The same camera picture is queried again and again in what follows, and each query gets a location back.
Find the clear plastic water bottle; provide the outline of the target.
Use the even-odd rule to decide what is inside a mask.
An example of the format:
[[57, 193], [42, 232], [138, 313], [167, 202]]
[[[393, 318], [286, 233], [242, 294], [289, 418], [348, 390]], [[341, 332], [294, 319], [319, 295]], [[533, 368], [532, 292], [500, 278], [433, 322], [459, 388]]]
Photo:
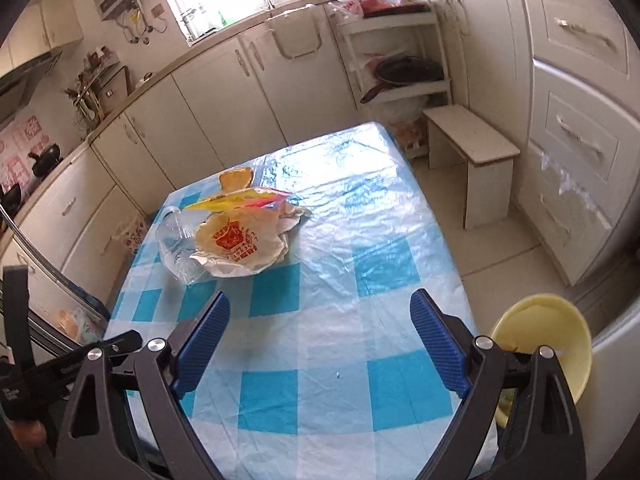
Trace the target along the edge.
[[201, 263], [193, 258], [198, 251], [195, 246], [195, 231], [200, 223], [200, 214], [167, 206], [160, 212], [155, 230], [160, 261], [185, 285], [196, 283], [205, 274]]

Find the white red printed food bag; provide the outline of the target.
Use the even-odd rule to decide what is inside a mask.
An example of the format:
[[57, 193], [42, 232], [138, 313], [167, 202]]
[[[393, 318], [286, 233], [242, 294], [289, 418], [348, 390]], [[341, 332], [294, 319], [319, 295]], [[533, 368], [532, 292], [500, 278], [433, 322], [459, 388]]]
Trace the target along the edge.
[[259, 274], [286, 257], [288, 233], [308, 214], [289, 202], [211, 214], [195, 230], [190, 259], [214, 278]]

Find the yellow snack wrapper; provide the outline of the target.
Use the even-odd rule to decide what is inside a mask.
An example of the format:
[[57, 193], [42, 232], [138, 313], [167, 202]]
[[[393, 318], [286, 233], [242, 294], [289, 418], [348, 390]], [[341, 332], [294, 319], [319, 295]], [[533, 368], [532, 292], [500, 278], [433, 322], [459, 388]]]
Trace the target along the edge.
[[206, 210], [209, 212], [224, 212], [241, 208], [262, 208], [283, 202], [291, 196], [290, 193], [274, 188], [243, 188], [239, 191], [221, 193], [210, 196], [205, 200], [185, 206], [184, 210]]

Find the small orange peel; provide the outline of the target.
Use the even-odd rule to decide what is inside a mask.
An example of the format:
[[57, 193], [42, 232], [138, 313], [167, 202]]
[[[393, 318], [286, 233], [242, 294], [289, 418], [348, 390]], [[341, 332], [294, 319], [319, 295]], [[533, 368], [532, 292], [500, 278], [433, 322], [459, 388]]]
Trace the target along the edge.
[[254, 171], [250, 167], [228, 169], [218, 176], [224, 194], [245, 190], [252, 185]]

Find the yellow plastic trash bin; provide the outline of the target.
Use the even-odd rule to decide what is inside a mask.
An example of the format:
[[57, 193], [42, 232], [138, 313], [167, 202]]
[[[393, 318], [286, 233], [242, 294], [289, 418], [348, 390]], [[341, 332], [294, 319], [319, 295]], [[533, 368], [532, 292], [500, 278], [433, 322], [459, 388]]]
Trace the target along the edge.
[[558, 358], [577, 404], [588, 385], [592, 341], [588, 324], [568, 300], [553, 294], [528, 296], [500, 318], [491, 338], [502, 350], [533, 354], [550, 347]]

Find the white refrigerator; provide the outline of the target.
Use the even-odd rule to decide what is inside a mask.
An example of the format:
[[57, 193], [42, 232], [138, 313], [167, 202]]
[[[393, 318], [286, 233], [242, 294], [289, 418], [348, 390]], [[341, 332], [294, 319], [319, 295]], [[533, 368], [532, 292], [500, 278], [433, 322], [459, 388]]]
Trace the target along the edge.
[[589, 479], [612, 460], [639, 415], [639, 323], [634, 302], [592, 343], [590, 377], [577, 404]]

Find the floral patterned waste basket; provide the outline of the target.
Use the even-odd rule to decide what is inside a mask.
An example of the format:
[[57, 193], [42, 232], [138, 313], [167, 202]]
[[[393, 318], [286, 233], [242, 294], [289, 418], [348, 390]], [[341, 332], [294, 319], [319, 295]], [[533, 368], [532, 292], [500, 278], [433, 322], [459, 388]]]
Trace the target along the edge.
[[148, 231], [149, 225], [145, 218], [141, 214], [135, 214], [130, 220], [118, 227], [114, 240], [131, 255], [135, 255]]

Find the blue checkered plastic tablecloth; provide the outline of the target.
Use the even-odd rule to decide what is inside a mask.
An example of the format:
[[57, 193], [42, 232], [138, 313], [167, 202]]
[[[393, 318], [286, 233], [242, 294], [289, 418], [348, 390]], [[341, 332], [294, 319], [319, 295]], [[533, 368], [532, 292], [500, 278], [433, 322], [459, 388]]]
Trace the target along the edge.
[[384, 128], [363, 124], [255, 158], [258, 184], [307, 215], [283, 261], [185, 285], [148, 235], [107, 335], [165, 337], [223, 292], [231, 320], [183, 409], [228, 479], [412, 479], [459, 400], [410, 320], [425, 289], [472, 322], [442, 231]]

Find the small white wooden stool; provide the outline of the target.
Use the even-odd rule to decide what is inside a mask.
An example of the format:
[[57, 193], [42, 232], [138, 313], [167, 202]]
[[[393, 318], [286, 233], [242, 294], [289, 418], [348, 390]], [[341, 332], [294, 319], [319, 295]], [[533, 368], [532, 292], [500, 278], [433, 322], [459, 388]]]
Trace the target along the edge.
[[427, 120], [428, 162], [432, 169], [466, 167], [463, 226], [467, 230], [506, 218], [514, 160], [521, 150], [502, 133], [461, 105], [430, 107]]

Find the black frying pan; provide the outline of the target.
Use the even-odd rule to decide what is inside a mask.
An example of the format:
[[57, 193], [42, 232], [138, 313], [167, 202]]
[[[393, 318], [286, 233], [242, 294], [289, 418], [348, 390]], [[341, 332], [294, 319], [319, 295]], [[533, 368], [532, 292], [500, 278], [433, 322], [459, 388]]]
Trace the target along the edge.
[[445, 79], [444, 70], [438, 63], [428, 58], [418, 58], [411, 55], [395, 55], [384, 58], [375, 66], [373, 77], [376, 80], [376, 85], [362, 96], [361, 104], [371, 102], [386, 90]]

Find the white storage rack shelf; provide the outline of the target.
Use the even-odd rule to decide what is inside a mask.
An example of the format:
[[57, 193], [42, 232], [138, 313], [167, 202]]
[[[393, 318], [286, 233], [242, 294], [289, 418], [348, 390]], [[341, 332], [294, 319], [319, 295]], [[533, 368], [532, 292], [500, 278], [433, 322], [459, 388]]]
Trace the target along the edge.
[[[450, 70], [434, 6], [408, 4], [368, 18], [346, 18], [334, 11], [330, 20], [361, 119], [411, 122], [425, 107], [452, 102]], [[386, 90], [361, 104], [362, 96], [376, 85], [375, 66], [395, 55], [428, 58], [442, 66], [445, 79]]]

